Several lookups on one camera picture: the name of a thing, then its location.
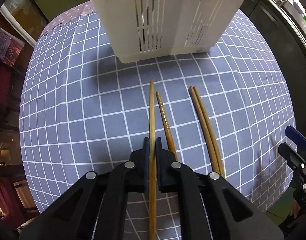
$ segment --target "blue clip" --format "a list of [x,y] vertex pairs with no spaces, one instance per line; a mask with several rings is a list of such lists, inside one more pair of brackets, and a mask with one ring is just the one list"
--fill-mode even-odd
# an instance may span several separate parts
[[292,140],[301,150],[306,151],[306,138],[293,126],[289,125],[285,129],[285,135]]

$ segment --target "tablecloth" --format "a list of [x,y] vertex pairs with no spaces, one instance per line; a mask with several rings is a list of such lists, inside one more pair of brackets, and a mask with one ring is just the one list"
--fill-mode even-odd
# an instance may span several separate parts
[[[208,53],[123,64],[97,13],[39,38],[26,74],[20,140],[29,187],[40,212],[87,171],[111,171],[142,147],[149,131],[149,80],[165,104],[179,161],[211,171],[187,91],[197,86],[229,181],[260,210],[287,189],[291,170],[278,154],[295,126],[291,99],[262,35],[239,10]],[[167,148],[157,103],[156,136]],[[125,237],[148,238],[147,194],[130,193]],[[177,197],[158,193],[157,235],[179,238]]]

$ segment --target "metal screw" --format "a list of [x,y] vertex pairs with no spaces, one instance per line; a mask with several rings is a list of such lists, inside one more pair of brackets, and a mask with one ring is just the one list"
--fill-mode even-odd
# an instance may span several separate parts
[[174,169],[179,169],[182,165],[179,163],[179,162],[173,162],[171,164],[171,166],[174,168]]
[[126,167],[126,168],[134,168],[135,167],[135,163],[134,162],[126,162],[125,164],[124,164],[124,166]]
[[86,177],[87,179],[94,179],[94,178],[96,177],[96,173],[95,173],[94,171],[89,171],[89,172],[85,175],[85,177]]
[[216,179],[219,179],[219,174],[218,174],[217,172],[211,172],[211,173],[209,174],[209,177],[210,177],[211,179],[216,180]]

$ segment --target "chopstick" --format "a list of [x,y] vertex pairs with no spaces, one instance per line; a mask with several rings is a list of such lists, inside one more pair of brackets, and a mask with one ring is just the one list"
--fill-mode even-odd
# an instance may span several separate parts
[[208,115],[207,115],[205,106],[197,90],[197,87],[191,86],[189,88],[189,93],[192,97],[197,116],[200,120],[200,125],[202,127],[205,142],[207,144],[207,149],[208,149],[209,158],[211,160],[212,169],[214,172],[217,172],[223,178],[225,178],[224,168],[220,168],[220,165],[222,165],[223,167],[223,164],[222,164],[220,152],[218,150],[215,135],[214,135],[212,126],[210,124],[210,121],[208,119]]
[[156,156],[155,156],[155,114],[154,114],[154,82],[150,80],[150,111],[149,111],[149,239],[155,240],[156,232]]
[[176,154],[176,149],[175,149],[175,145],[174,145],[174,140],[173,140],[173,137],[172,137],[171,130],[169,128],[169,124],[168,124],[168,121],[167,121],[167,116],[166,116],[166,112],[165,112],[165,109],[164,109],[162,97],[160,96],[159,91],[156,92],[156,98],[157,98],[158,106],[160,108],[160,116],[162,117],[162,121],[163,121],[163,127],[164,127],[164,131],[165,131],[165,137],[166,137],[166,141],[167,141],[168,150],[174,153],[175,159],[176,159],[176,161],[178,161],[177,154]]
[[205,105],[202,101],[202,98],[200,96],[200,93],[198,92],[198,89],[197,87],[193,87],[194,91],[195,91],[195,94],[197,96],[197,100],[200,104],[200,107],[202,109],[202,113],[203,113],[203,116],[204,116],[204,119],[205,119],[205,122],[206,122],[206,127],[208,129],[208,132],[209,132],[209,135],[211,137],[211,141],[212,141],[212,144],[213,144],[213,147],[214,147],[214,151],[215,151],[215,155],[216,155],[216,159],[217,159],[217,164],[218,164],[218,167],[219,167],[219,172],[220,172],[220,175],[225,178],[225,171],[224,171],[224,166],[223,166],[223,162],[222,162],[222,158],[221,158],[221,153],[219,152],[219,148],[218,148],[218,144],[217,144],[217,141],[216,141],[216,137],[215,137],[215,134],[214,134],[214,130],[212,128],[212,124],[208,118],[208,114],[206,112],[206,108],[205,108]]

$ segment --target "human hand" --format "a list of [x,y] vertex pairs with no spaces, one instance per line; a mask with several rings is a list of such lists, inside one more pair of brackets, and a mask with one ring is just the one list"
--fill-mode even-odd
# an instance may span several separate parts
[[290,212],[289,215],[290,216],[294,215],[294,218],[296,218],[298,216],[299,210],[300,210],[300,206],[297,203],[297,201],[294,200],[293,204],[291,205],[291,212]]

